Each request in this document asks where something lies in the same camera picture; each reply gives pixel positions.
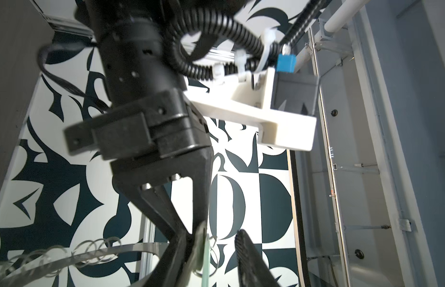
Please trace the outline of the single silver keyring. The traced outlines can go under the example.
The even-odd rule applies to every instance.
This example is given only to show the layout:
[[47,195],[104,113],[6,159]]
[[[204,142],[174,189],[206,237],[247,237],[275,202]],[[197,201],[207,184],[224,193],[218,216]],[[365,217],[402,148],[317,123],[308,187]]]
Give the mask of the single silver keyring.
[[194,274],[199,278],[210,278],[213,276],[218,269],[219,264],[219,258],[216,257],[216,267],[214,268],[214,271],[210,273],[210,267],[211,267],[211,259],[212,254],[216,254],[214,251],[214,247],[217,243],[217,237],[216,236],[210,236],[209,234],[206,236],[204,241],[204,248],[203,248],[203,267],[199,271],[194,271]]

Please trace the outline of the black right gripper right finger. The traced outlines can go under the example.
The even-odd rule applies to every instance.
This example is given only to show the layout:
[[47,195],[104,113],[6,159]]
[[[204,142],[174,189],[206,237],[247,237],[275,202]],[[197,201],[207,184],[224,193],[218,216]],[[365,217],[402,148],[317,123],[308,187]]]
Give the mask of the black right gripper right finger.
[[237,232],[234,246],[241,287],[279,287],[245,230]]

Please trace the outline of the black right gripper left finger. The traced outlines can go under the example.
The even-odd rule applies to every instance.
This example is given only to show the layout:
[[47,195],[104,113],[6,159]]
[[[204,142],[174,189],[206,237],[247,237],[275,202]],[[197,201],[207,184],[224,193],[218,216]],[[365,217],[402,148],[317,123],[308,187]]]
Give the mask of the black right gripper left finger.
[[201,270],[207,232],[198,229],[187,238],[187,232],[175,234],[159,263],[148,277],[145,287],[185,287],[192,272]]

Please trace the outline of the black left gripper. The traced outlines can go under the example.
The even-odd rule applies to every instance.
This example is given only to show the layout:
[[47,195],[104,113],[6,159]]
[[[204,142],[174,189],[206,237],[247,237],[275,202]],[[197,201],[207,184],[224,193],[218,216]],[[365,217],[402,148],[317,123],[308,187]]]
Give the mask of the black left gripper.
[[[188,231],[206,224],[214,151],[205,119],[182,90],[172,88],[114,108],[67,127],[64,135],[70,155],[96,150],[104,160],[152,153],[168,158],[111,162],[114,189],[167,240],[179,233],[188,239]],[[175,174],[180,178],[172,181],[170,197],[165,184]]]

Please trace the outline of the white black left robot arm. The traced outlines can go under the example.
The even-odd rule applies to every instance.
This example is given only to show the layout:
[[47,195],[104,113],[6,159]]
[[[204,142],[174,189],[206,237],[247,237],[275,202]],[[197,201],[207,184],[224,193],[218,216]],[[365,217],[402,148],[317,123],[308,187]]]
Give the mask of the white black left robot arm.
[[295,77],[285,50],[324,6],[309,1],[280,40],[236,20],[244,1],[84,1],[109,103],[67,127],[69,154],[100,152],[114,188],[171,243],[192,244],[208,222],[214,150],[206,117],[258,128],[260,144],[310,151],[316,119],[275,108]]

